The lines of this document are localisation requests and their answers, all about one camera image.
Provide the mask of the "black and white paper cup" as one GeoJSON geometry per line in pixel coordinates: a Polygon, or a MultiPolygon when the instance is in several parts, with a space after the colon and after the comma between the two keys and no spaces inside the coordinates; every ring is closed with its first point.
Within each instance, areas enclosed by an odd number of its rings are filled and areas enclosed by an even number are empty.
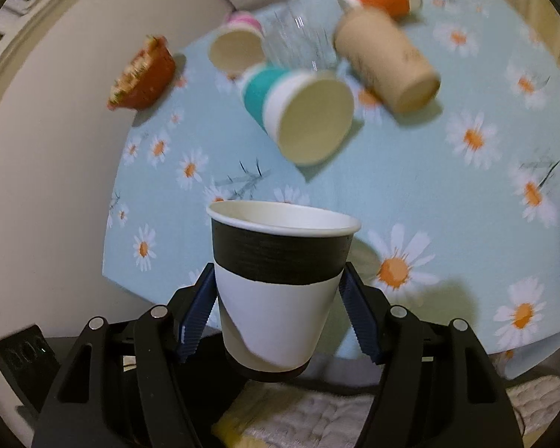
{"type": "Polygon", "coordinates": [[[250,370],[289,372],[317,348],[357,218],[286,202],[207,208],[223,343],[250,370]]]}

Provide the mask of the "teal and white paper cup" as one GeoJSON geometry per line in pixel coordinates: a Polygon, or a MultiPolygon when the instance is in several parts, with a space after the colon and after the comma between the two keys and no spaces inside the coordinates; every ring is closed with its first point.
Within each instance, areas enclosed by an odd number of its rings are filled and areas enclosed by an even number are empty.
{"type": "Polygon", "coordinates": [[[350,131],[354,96],[331,72],[261,64],[243,74],[237,89],[248,114],[297,166],[324,162],[350,131]]]}

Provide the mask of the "brown kraft paper cup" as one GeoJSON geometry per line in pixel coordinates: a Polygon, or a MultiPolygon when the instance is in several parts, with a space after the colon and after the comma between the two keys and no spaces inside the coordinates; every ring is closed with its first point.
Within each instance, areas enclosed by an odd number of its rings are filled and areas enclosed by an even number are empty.
{"type": "Polygon", "coordinates": [[[345,13],[334,31],[334,48],[394,113],[418,111],[438,93],[439,73],[381,9],[345,13]]]}

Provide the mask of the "pink and white paper cup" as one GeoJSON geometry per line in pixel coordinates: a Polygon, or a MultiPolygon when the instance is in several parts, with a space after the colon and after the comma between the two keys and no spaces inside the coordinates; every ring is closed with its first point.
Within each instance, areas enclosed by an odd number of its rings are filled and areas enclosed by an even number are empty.
{"type": "Polygon", "coordinates": [[[266,61],[263,41],[260,21],[250,12],[236,11],[229,14],[216,31],[208,57],[217,70],[240,75],[266,61]]]}

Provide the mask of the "yellow and white seat cushion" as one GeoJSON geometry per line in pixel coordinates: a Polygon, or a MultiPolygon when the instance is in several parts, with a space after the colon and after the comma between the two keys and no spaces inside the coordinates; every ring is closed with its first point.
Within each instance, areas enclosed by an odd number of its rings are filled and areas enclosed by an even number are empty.
{"type": "MultiPolygon", "coordinates": [[[[560,412],[560,377],[507,389],[523,443],[532,447],[560,412]]],[[[285,385],[249,382],[213,426],[226,447],[353,447],[373,401],[285,385]]]]}

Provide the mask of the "light blue daisy tablecloth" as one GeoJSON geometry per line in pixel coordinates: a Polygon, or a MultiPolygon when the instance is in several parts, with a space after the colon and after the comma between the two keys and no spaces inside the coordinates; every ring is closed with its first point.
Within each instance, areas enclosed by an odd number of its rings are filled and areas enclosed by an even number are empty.
{"type": "Polygon", "coordinates": [[[213,201],[324,207],[360,219],[350,258],[419,318],[465,318],[514,378],[560,349],[560,69],[505,0],[423,0],[404,23],[441,76],[391,114],[347,64],[354,124],[330,161],[288,162],[233,77],[185,47],[176,84],[135,118],[115,179],[103,273],[161,304],[212,258],[213,201]]]}

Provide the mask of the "red bowl of snacks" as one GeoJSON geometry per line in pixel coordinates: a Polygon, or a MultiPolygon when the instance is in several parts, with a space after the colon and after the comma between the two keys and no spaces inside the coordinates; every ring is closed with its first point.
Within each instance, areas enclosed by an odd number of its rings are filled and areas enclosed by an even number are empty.
{"type": "Polygon", "coordinates": [[[111,87],[109,110],[143,110],[155,104],[176,73],[176,62],[163,35],[148,35],[139,52],[111,87]]]}

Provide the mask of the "clear glass tumbler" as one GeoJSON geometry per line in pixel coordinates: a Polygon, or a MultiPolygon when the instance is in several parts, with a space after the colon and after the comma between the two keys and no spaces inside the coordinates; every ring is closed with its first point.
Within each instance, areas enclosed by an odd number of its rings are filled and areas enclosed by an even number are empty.
{"type": "Polygon", "coordinates": [[[338,0],[286,0],[265,21],[265,56],[286,69],[334,71],[333,34],[342,14],[338,0]]]}

